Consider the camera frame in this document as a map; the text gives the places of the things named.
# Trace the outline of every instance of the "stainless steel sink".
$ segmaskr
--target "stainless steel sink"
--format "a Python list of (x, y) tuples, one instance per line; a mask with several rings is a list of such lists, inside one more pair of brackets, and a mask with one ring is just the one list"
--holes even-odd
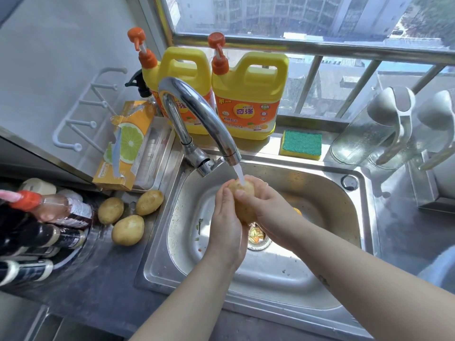
[[(219, 155), (204, 149), (214, 159)], [(136, 278), (137, 286), (167, 294), (201, 260), (215, 193), (236, 178), (226, 164), (201, 177), (182, 153), (176, 163)], [(265, 153), (242, 153), (241, 166), (244, 174), (268, 182), (311, 222), (377, 255), (371, 186), (359, 168)], [(358, 189), (343, 187), (346, 175), (357, 180)], [(370, 338), (298, 257), (273, 242), (261, 251), (247, 251), (224, 308), (338, 339)]]

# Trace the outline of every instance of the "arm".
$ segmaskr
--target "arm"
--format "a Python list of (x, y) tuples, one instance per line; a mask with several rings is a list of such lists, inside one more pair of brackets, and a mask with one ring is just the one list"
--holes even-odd
[(231, 279), (245, 257), (248, 229), (235, 215), (226, 182), (215, 197), (207, 251), (130, 341), (208, 340)]
[(293, 251), (377, 340), (455, 340), (455, 296), (310, 223), (266, 183), (248, 177), (265, 232)]

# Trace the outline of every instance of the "faucet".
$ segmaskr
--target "faucet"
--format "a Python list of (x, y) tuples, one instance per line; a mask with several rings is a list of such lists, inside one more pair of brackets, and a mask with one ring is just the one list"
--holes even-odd
[[(186, 159), (202, 177), (208, 175), (225, 161), (230, 166), (240, 163), (242, 157), (226, 126), (206, 100), (190, 85), (180, 79), (168, 76), (160, 81), (158, 92), (163, 107), (180, 138)], [(222, 157), (217, 161), (210, 159), (206, 152), (193, 143), (174, 98), (182, 102), (201, 121), (204, 128), (217, 143), (222, 154)]]

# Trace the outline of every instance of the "raw potato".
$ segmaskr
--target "raw potato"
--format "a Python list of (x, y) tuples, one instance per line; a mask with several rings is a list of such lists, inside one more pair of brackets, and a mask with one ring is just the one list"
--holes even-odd
[(131, 246), (141, 240), (144, 234), (144, 219), (130, 215), (120, 220), (112, 229), (112, 241), (118, 245)]
[(137, 215), (147, 215), (156, 211), (163, 203), (164, 196), (159, 190), (146, 191), (136, 203)]
[(118, 197), (110, 197), (98, 208), (98, 219), (102, 224), (113, 224), (122, 216), (124, 209), (122, 200)]
[[(237, 179), (236, 181), (229, 183), (227, 187), (233, 194), (236, 190), (243, 190), (247, 195), (254, 196), (254, 185), (251, 182), (245, 181), (245, 185), (242, 185)], [(242, 224), (251, 224), (256, 221), (254, 209), (237, 200), (235, 200), (235, 213)]]

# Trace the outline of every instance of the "yellow sponge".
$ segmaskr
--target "yellow sponge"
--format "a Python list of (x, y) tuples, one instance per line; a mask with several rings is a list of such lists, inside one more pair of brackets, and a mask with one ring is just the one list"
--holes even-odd
[(280, 155), (319, 160), (321, 149), (322, 134), (285, 130), (281, 139)]

